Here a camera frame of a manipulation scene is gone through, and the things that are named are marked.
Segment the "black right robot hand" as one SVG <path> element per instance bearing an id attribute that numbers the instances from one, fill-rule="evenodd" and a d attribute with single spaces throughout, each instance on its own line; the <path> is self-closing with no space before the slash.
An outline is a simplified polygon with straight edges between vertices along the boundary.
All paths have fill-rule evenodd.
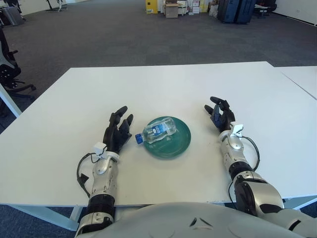
<path id="1" fill-rule="evenodd" d="M 226 100 L 218 97 L 210 97 L 210 100 L 215 103 L 212 108 L 205 105 L 204 108 L 210 114 L 210 118 L 220 133 L 230 130 L 230 123 L 235 121 L 235 116 Z"/>

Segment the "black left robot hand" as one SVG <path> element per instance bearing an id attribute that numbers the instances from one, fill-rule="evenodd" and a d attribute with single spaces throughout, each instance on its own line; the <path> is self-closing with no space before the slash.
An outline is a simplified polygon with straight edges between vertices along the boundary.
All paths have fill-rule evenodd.
<path id="1" fill-rule="evenodd" d="M 130 126 L 133 121 L 133 115 L 130 114 L 124 119 L 120 126 L 122 116 L 127 112 L 128 107 L 123 106 L 116 112 L 112 113 L 109 118 L 109 126 L 106 128 L 103 143 L 106 150 L 119 154 L 122 146 L 131 138 Z"/>

